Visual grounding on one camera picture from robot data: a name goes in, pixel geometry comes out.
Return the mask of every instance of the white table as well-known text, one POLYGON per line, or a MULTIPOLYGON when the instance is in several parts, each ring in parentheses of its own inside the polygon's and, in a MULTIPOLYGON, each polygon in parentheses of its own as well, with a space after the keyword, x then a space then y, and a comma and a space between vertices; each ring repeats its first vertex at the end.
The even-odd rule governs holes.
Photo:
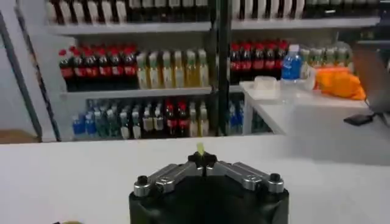
POLYGON ((228 162, 278 172, 290 223, 387 223, 386 141, 286 136, 0 145, 0 223, 129 223, 139 175, 182 163, 196 143, 228 162))
POLYGON ((372 114, 364 101, 347 100, 307 91, 294 85, 281 85, 275 99, 257 97, 253 82, 241 82, 245 94, 244 135, 251 132, 253 109, 275 134, 324 138, 384 138, 390 142, 390 128, 380 118, 360 127, 343 121, 355 114, 372 114))

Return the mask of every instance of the plastic bottle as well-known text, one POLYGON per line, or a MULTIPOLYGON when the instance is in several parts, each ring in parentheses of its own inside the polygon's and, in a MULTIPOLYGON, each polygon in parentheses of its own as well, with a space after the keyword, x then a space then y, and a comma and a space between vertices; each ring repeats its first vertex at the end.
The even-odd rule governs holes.
POLYGON ((136 62, 138 65, 137 76, 138 76, 138 86, 140 89, 149 89, 150 87, 150 79, 149 72, 146 67, 146 53, 141 53, 136 58, 136 62))
POLYGON ((196 116, 195 103, 191 102, 190 103, 190 137, 197 137, 198 129, 199 129, 199 124, 196 116))
POLYGON ((157 55, 158 55, 157 52, 153 52, 149 56, 149 64, 150 64, 149 75, 151 78, 152 89, 158 89, 163 86, 163 81, 160 77, 161 72, 157 64, 157 55))
POLYGON ((175 52, 175 79, 176 88, 185 87, 185 73, 183 68, 182 53, 180 51, 175 52))
POLYGON ((175 87, 175 77, 173 70, 171 68, 171 54, 169 51, 164 51, 163 54, 163 78, 165 88, 174 88, 175 87))
POLYGON ((196 71, 196 58, 193 51, 187 51, 187 66, 186 66, 186 86, 197 87, 199 86, 199 74, 196 71))
POLYGON ((200 75, 200 86, 210 86, 210 78, 208 75, 207 55, 206 51, 199 50, 199 75, 200 75))
POLYGON ((300 68, 302 59, 298 54, 299 45, 292 44, 289 47, 289 52, 283 61, 282 79, 297 80, 300 77, 300 68))

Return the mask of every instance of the water bottle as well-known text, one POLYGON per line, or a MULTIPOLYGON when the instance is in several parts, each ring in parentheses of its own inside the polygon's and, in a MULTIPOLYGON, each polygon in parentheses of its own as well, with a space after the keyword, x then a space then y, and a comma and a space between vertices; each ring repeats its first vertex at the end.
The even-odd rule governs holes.
POLYGON ((300 77, 302 59, 299 56, 299 45, 292 44, 288 49, 288 54, 283 60, 282 79, 297 80, 300 77))

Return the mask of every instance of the orange bag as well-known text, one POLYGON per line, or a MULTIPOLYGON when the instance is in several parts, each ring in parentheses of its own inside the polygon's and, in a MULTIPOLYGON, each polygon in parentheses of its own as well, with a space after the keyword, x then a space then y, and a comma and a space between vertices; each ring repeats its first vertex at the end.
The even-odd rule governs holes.
POLYGON ((320 68, 317 69, 316 87, 323 94, 364 100, 366 93, 360 85, 358 77, 349 72, 347 68, 320 68))

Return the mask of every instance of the shelf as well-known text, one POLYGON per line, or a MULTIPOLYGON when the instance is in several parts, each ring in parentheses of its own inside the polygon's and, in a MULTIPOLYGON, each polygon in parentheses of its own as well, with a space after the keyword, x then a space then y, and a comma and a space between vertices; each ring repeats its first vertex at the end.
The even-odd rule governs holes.
POLYGON ((240 87, 240 85, 232 85, 229 86, 229 93, 242 93, 243 89, 240 87))
POLYGON ((211 87, 176 88, 176 89, 132 89, 123 91, 92 91, 61 93, 62 97, 77 99, 104 99, 104 98, 136 98, 158 96, 187 96, 206 95, 211 93, 211 87))
POLYGON ((142 23, 109 25, 48 26, 50 33, 57 35, 94 35, 115 33, 160 33, 160 32, 206 32, 210 22, 195 23, 142 23))
POLYGON ((374 26, 379 21, 379 17, 244 20, 232 21, 232 30, 357 28, 374 26))

